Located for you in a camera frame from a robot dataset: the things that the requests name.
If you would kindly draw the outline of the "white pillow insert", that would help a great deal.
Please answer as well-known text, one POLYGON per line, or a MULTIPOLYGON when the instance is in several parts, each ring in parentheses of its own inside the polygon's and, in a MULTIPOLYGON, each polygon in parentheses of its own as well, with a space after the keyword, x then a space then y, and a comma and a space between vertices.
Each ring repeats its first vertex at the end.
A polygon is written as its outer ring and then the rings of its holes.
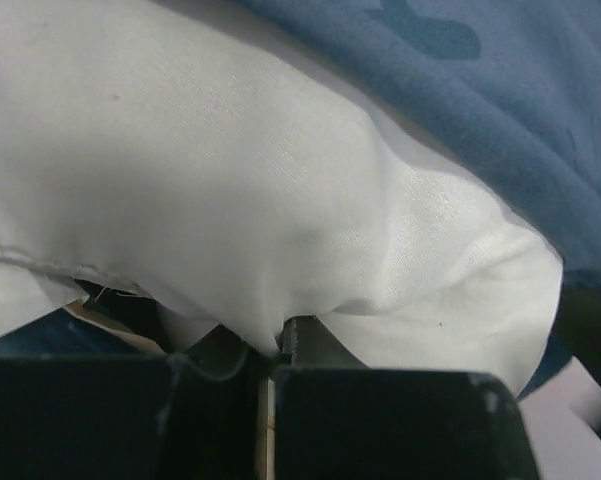
POLYGON ((260 352, 315 316, 375 367, 521 391, 562 263, 401 118, 224 1, 0 1, 0 334, 79 298, 155 299, 260 352))

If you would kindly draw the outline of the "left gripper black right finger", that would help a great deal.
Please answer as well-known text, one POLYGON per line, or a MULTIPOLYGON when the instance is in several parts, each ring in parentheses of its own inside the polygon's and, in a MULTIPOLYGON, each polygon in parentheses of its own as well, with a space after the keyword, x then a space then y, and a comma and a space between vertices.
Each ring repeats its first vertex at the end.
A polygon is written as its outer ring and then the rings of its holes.
POLYGON ((534 480, 509 390, 489 374, 372 369, 313 317, 273 375, 278 479, 534 480))

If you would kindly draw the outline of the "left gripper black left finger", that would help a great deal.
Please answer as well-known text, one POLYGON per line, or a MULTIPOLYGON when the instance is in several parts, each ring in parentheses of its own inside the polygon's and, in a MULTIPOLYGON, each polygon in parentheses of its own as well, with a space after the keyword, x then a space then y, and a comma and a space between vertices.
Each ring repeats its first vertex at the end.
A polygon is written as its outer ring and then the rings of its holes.
POLYGON ((56 310, 0 337, 0 479, 263 479, 258 367, 222 327, 150 352, 56 310))

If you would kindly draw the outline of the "blue cartoon letter pillowcase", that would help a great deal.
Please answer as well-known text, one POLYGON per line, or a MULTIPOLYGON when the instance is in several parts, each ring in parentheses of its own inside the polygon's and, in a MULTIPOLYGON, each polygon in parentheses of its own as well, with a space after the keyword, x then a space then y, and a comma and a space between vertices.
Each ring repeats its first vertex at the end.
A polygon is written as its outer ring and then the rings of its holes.
MULTIPOLYGON (((554 249, 559 298, 601 290, 601 1, 224 2, 438 141, 554 249)), ((575 354, 557 308, 516 394, 575 354)))

